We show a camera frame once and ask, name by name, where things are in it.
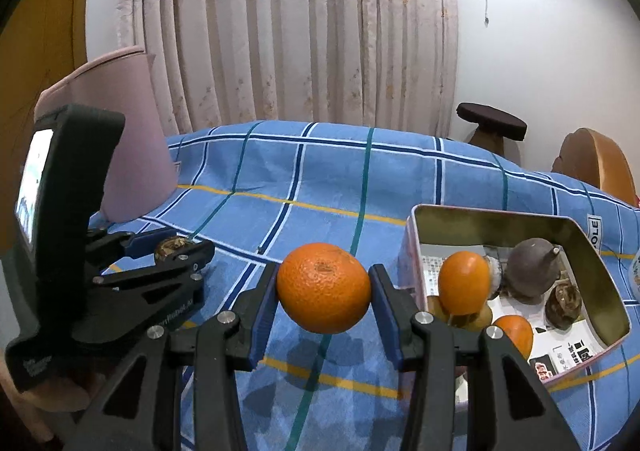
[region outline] tablecloth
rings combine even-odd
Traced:
[[[212,240],[206,303],[191,323],[230,308],[265,264],[327,241],[368,269],[397,279],[412,206],[441,204],[569,216],[587,232],[603,219],[602,258],[632,321],[626,342],[552,396],[585,450],[604,449],[640,397],[640,313],[626,273],[640,244],[639,210],[561,174],[524,171],[468,144],[407,132],[328,123],[258,121],[168,139],[179,171],[174,194],[111,231],[173,226]],[[124,258],[114,269],[148,265]],[[185,368],[182,447],[193,449],[193,370]],[[278,307],[264,360],[238,372],[248,448],[396,450],[405,412],[372,311],[345,333],[308,333]],[[459,434],[454,449],[465,448]]]

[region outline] orange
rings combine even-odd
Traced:
[[[318,334],[348,330],[371,301],[367,271],[330,243],[308,243],[291,251],[278,269],[276,290],[289,317]]]
[[[513,314],[498,318],[494,325],[499,326],[507,334],[525,359],[529,359],[533,348],[533,328],[529,321]]]
[[[442,306],[454,316],[480,312],[489,297],[491,277],[484,257],[459,251],[444,260],[438,275]]]

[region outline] curtain fold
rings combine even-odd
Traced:
[[[166,135],[256,119],[446,136],[456,0],[120,0]]]

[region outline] lit screen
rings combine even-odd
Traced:
[[[30,244],[31,237],[33,237],[33,219],[38,198],[38,187],[40,187],[42,170],[44,170],[44,163],[47,161],[52,137],[53,130],[39,130],[33,134],[27,161],[24,163],[18,202],[15,204],[15,214]]]

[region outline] silver screw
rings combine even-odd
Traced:
[[[415,320],[421,325],[428,325],[429,323],[433,323],[433,316],[428,312],[416,312]]]
[[[220,321],[223,325],[233,323],[235,320],[236,314],[234,314],[230,310],[223,310],[218,314],[218,321]]]
[[[146,331],[146,336],[149,339],[159,339],[164,335],[164,328],[160,325],[153,325],[149,330]]]
[[[491,339],[500,339],[504,335],[504,332],[499,326],[491,325],[486,328],[486,334]]]

